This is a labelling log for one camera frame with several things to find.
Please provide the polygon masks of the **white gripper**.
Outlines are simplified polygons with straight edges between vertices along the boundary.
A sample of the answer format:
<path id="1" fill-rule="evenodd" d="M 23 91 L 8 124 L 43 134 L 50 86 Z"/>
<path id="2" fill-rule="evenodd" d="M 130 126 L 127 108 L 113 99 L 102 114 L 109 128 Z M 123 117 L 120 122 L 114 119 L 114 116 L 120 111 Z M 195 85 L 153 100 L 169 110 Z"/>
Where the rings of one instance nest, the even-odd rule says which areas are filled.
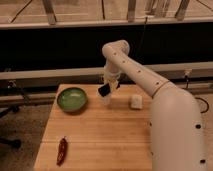
<path id="1" fill-rule="evenodd" d="M 104 70 L 103 81 L 105 85 L 98 88 L 98 93 L 105 97 L 111 93 L 111 90 L 116 90 L 119 87 L 120 73 L 112 73 L 107 69 Z"/>

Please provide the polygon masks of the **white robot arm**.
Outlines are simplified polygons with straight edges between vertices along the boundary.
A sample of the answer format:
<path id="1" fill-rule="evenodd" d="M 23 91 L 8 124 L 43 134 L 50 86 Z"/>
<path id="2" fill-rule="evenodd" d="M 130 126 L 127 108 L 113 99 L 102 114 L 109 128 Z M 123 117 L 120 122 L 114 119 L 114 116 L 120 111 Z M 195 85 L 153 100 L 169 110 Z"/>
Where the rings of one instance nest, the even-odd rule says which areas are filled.
<path id="1" fill-rule="evenodd" d="M 150 137 L 152 171 L 207 171 L 207 158 L 199 104 L 188 91 L 129 57 L 130 46 L 119 40 L 105 44 L 102 54 L 104 85 L 98 89 L 108 98 L 118 89 L 125 73 L 152 97 Z"/>

